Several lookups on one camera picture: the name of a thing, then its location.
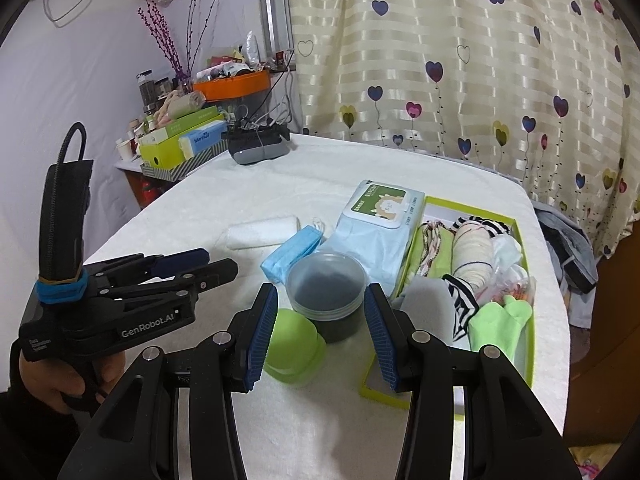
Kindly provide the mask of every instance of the open box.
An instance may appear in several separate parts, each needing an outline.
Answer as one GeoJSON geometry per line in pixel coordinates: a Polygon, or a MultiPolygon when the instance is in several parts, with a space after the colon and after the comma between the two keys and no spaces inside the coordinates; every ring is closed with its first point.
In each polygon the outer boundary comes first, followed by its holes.
{"type": "MultiPolygon", "coordinates": [[[[450,202],[449,200],[428,196],[424,201],[422,220],[418,224],[427,222],[429,220],[440,220],[444,225],[446,225],[446,227],[451,227],[453,222],[455,222],[458,218],[468,218],[469,216],[480,216],[482,218],[500,221],[504,224],[507,224],[511,229],[511,236],[513,236],[522,246],[522,262],[520,263],[520,265],[527,272],[529,272],[529,268],[527,267],[526,248],[522,243],[518,224],[513,218],[509,218],[507,216],[493,213],[491,211],[486,211],[480,208],[463,205],[457,202],[450,202]]],[[[402,272],[400,273],[400,277],[398,280],[398,285],[396,286],[396,290],[394,291],[392,298],[397,297],[402,292],[401,287],[407,274],[408,262],[410,260],[412,251],[416,248],[415,239],[416,238],[414,236],[414,240],[412,240],[407,257],[404,260],[402,272]]],[[[531,319],[529,319],[529,322],[522,330],[513,362],[516,370],[519,371],[529,387],[531,387],[533,379],[533,355],[535,340],[534,317],[535,308],[533,316],[531,317],[531,319]]],[[[468,350],[468,338],[464,338],[463,340],[461,340],[461,342],[463,342],[462,345],[459,345],[460,342],[457,342],[454,344],[454,346],[456,346],[457,348],[468,350]]],[[[367,373],[362,381],[362,386],[360,387],[360,395],[363,397],[367,397],[367,399],[376,400],[384,404],[389,404],[390,406],[404,409],[409,409],[409,405],[411,402],[411,393],[407,392],[396,394],[393,390],[391,390],[391,388],[382,378],[380,366],[378,365],[378,358],[375,356],[375,354],[373,355],[369,369],[367,370],[367,373]]],[[[460,418],[462,418],[464,415],[462,388],[458,387],[454,388],[454,412],[458,420],[460,420],[460,418]]]]}

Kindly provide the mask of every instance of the pink berry branch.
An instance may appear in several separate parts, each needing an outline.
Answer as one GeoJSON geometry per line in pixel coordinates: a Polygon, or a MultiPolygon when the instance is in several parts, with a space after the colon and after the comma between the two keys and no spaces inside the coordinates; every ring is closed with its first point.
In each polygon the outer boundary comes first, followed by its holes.
{"type": "Polygon", "coordinates": [[[169,63],[171,63],[171,66],[175,72],[175,76],[178,79],[184,79],[186,77],[186,74],[182,69],[180,57],[178,56],[178,52],[175,49],[174,40],[172,40],[166,19],[158,9],[158,5],[156,4],[155,0],[145,1],[146,13],[144,10],[142,10],[142,7],[139,7],[138,14],[140,18],[142,18],[142,21],[145,23],[146,28],[149,29],[149,32],[156,40],[158,48],[169,60],[169,63]]]}
{"type": "Polygon", "coordinates": [[[193,17],[195,14],[196,7],[199,5],[201,0],[191,0],[189,2],[189,15],[188,15],[188,23],[187,23],[187,72],[191,74],[193,70],[193,65],[196,61],[196,56],[198,55],[198,51],[200,50],[200,45],[202,44],[202,38],[204,36],[205,30],[207,30],[207,25],[209,24],[209,19],[211,17],[211,11],[213,10],[213,6],[217,0],[213,0],[211,5],[209,6],[209,12],[207,13],[207,17],[204,20],[204,27],[202,27],[202,31],[200,32],[200,37],[198,38],[198,44],[196,46],[195,51],[193,52],[193,57],[191,57],[191,39],[193,36],[193,17]]]}

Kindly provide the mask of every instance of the human hand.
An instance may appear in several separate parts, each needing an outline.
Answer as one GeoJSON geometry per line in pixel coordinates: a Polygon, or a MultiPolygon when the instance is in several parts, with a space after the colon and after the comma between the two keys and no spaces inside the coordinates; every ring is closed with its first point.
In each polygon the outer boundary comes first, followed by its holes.
{"type": "MultiPolygon", "coordinates": [[[[109,393],[124,373],[124,352],[103,357],[95,362],[100,372],[100,389],[109,393]]],[[[84,393],[84,381],[71,365],[58,359],[43,359],[28,362],[20,352],[20,376],[27,391],[59,413],[70,413],[70,408],[62,400],[62,394],[79,397],[84,393]]],[[[104,400],[96,394],[98,402],[104,400]]]]}

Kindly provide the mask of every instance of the white tablecloth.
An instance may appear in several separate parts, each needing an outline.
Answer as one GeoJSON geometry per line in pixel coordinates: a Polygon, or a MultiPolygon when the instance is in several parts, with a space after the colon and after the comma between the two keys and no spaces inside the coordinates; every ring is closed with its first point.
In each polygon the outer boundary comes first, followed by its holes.
{"type": "MultiPolygon", "coordinates": [[[[522,188],[496,174],[417,153],[307,136],[293,136],[292,143],[288,155],[254,166],[238,166],[228,153],[208,162],[91,257],[96,261],[204,247],[212,260],[229,256],[238,263],[233,283],[201,295],[192,325],[155,343],[167,352],[194,346],[226,328],[236,311],[252,304],[265,281],[259,264],[273,248],[226,250],[224,233],[230,224],[296,215],[302,225],[321,219],[330,234],[360,181],[398,184],[518,221],[529,270],[538,282],[533,391],[562,431],[569,368],[566,311],[542,232],[522,188]]],[[[278,293],[280,306],[288,307],[283,286],[278,286],[278,293]]],[[[141,349],[129,351],[129,359],[141,349]]],[[[323,368],[307,386],[291,388],[263,373],[250,394],[234,394],[250,480],[394,478],[407,412],[359,396],[370,356],[369,333],[363,327],[349,340],[328,346],[323,368]]],[[[182,407],[180,414],[185,413],[182,407]]],[[[187,446],[183,437],[181,465],[188,463],[187,446]]],[[[462,478],[463,446],[464,427],[456,422],[452,479],[462,478]]],[[[215,458],[211,464],[215,468],[215,458]]],[[[190,475],[187,471],[181,477],[190,475]]]]}

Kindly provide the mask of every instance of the black sleeve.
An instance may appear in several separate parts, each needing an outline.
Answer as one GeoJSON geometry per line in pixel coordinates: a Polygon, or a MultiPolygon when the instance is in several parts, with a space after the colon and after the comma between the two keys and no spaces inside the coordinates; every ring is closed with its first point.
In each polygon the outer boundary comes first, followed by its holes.
{"type": "Polygon", "coordinates": [[[0,478],[55,480],[79,436],[72,415],[35,399],[22,384],[20,347],[11,347],[11,387],[0,394],[0,478]]]}

